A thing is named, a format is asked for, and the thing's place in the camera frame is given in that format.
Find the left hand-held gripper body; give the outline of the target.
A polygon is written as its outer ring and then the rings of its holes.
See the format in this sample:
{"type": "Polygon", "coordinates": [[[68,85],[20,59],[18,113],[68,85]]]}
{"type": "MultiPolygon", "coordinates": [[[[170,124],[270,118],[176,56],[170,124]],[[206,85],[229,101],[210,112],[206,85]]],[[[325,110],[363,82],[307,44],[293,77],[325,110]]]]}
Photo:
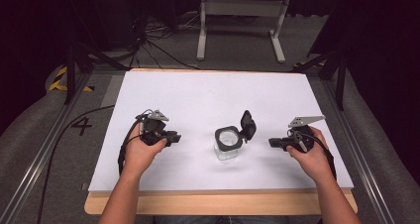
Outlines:
{"type": "Polygon", "coordinates": [[[164,127],[168,118],[159,110],[147,110],[138,116],[138,120],[140,121],[140,138],[147,145],[152,146],[166,137],[167,131],[164,127]]]}

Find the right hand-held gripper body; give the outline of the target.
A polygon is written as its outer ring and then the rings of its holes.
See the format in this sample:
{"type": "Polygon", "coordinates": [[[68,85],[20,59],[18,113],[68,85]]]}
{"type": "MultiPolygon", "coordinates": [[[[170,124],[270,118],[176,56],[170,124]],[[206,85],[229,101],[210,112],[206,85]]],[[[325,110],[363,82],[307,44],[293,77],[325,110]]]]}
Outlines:
{"type": "Polygon", "coordinates": [[[289,146],[292,146],[300,153],[308,153],[314,147],[314,143],[322,145],[322,142],[315,137],[309,125],[324,119],[324,115],[295,117],[288,125],[287,135],[291,139],[289,146]]]}

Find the clear jar with grey lid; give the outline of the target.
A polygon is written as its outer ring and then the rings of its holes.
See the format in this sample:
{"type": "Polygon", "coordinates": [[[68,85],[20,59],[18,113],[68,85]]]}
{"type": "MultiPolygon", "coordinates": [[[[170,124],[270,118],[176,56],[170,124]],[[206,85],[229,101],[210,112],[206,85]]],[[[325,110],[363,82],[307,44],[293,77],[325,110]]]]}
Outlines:
{"type": "Polygon", "coordinates": [[[247,143],[255,135],[257,125],[249,110],[246,110],[241,118],[241,128],[242,130],[239,130],[235,126],[228,126],[215,131],[214,151],[219,160],[237,157],[243,143],[247,143]]]}

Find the person's right hand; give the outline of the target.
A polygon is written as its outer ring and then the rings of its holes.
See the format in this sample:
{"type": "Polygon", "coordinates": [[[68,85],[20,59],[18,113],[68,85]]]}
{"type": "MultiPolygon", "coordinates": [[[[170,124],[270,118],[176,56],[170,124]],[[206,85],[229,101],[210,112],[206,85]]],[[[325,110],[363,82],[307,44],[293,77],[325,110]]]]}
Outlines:
{"type": "Polygon", "coordinates": [[[324,148],[329,149],[326,140],[319,129],[312,127],[311,130],[313,135],[321,142],[321,145],[315,143],[314,147],[306,154],[300,153],[291,146],[288,146],[286,150],[292,158],[298,161],[304,172],[316,184],[323,183],[328,179],[335,180],[324,151],[324,148]]]}

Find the person's left hand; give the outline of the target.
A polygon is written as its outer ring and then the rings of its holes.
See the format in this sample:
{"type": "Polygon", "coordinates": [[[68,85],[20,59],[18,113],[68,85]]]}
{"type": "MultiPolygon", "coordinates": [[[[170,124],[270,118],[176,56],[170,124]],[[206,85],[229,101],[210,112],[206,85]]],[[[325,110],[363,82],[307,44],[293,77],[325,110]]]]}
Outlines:
{"type": "Polygon", "coordinates": [[[140,139],[139,133],[134,131],[130,135],[126,147],[125,163],[121,177],[139,180],[165,145],[166,139],[162,139],[149,146],[140,139]]]}

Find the white table mat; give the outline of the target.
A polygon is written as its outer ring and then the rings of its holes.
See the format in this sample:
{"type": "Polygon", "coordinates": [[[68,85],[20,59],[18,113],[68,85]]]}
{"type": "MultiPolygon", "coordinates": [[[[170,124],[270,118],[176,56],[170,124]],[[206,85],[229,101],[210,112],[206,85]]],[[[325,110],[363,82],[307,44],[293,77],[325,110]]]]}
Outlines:
{"type": "Polygon", "coordinates": [[[268,143],[284,137],[296,117],[322,111],[307,77],[273,72],[130,71],[125,74],[92,176],[91,191],[111,190],[120,147],[137,115],[158,109],[180,134],[141,178],[142,191],[311,188],[296,160],[268,143]],[[221,161],[215,132],[239,126],[245,111],[257,124],[237,157],[221,161]]]}

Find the black tape floor mark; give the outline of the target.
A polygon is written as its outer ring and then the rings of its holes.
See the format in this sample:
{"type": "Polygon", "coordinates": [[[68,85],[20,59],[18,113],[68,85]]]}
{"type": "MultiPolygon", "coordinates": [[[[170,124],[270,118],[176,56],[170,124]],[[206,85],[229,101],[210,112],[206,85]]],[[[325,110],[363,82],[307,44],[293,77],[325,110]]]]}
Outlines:
{"type": "Polygon", "coordinates": [[[83,136],[85,131],[88,128],[91,128],[92,125],[89,123],[89,118],[84,116],[82,118],[80,118],[79,120],[77,120],[76,122],[74,122],[71,125],[72,128],[78,129],[79,130],[79,135],[83,136]]]}

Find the black tripod stand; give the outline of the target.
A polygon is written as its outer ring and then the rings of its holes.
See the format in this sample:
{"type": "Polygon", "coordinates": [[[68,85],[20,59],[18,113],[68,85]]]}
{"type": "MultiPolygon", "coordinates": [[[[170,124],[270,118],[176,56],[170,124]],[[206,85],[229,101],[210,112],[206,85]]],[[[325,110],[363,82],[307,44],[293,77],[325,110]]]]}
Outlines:
{"type": "Polygon", "coordinates": [[[335,101],[338,108],[344,110],[344,87],[346,78],[346,59],[342,50],[332,50],[324,55],[316,56],[306,62],[299,62],[292,70],[292,73],[301,73],[319,63],[323,62],[318,77],[321,80],[329,80],[334,74],[337,74],[335,101]]]}
{"type": "Polygon", "coordinates": [[[87,44],[80,42],[72,43],[67,51],[64,65],[67,68],[67,90],[65,104],[69,104],[76,94],[76,74],[75,68],[78,67],[82,74],[90,74],[93,71],[93,64],[89,55],[94,55],[99,60],[110,64],[117,70],[128,71],[129,68],[120,64],[116,60],[106,56],[87,44]]]}

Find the yellow black hazard tape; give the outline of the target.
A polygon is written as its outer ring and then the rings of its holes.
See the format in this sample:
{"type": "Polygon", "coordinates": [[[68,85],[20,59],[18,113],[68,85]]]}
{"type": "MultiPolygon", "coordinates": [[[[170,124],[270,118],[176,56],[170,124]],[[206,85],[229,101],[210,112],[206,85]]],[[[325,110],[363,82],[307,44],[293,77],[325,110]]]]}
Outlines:
{"type": "Polygon", "coordinates": [[[67,67],[64,65],[56,74],[55,78],[53,79],[49,90],[60,90],[66,91],[67,86],[62,84],[61,81],[64,78],[65,74],[67,73],[67,67]]]}

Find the white metal stand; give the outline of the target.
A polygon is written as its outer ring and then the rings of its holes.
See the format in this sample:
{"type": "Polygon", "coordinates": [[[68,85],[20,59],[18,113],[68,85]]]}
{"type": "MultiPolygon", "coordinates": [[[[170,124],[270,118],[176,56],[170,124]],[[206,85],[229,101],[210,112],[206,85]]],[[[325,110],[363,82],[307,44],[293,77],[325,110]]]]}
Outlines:
{"type": "Polygon", "coordinates": [[[216,16],[250,16],[250,17],[275,17],[277,23],[274,29],[269,31],[271,44],[279,63],[285,63],[285,55],[282,50],[279,34],[282,28],[286,11],[290,0],[201,0],[200,2],[200,32],[196,58],[205,59],[206,49],[206,17],[216,16]]]}

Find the aluminium floor rail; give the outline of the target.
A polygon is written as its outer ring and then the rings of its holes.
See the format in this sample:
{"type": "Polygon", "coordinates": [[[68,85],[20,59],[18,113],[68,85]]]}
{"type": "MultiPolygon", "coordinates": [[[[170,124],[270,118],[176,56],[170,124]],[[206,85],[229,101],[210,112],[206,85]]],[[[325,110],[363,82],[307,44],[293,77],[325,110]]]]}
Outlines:
{"type": "Polygon", "coordinates": [[[363,151],[356,139],[356,136],[349,124],[349,121],[341,111],[336,103],[335,91],[333,86],[328,81],[322,81],[325,93],[328,96],[330,104],[333,106],[335,116],[338,118],[340,126],[345,133],[346,140],[349,142],[349,149],[352,159],[356,165],[358,173],[361,177],[365,191],[372,204],[375,214],[380,224],[395,224],[395,221],[387,207],[387,204],[382,196],[376,179],[368,166],[368,161],[365,158],[363,151]]]}
{"type": "Polygon", "coordinates": [[[74,104],[78,96],[82,93],[84,86],[89,81],[90,74],[82,73],[70,94],[70,99],[67,104],[64,104],[49,130],[45,140],[43,141],[40,149],[35,155],[33,161],[27,168],[23,179],[20,181],[18,188],[16,189],[13,197],[9,201],[7,207],[0,216],[0,224],[13,224],[16,220],[17,215],[22,209],[23,204],[27,200],[31,190],[41,175],[44,166],[49,160],[52,152],[53,145],[58,140],[58,135],[64,129],[64,122],[74,107],[74,104]]]}

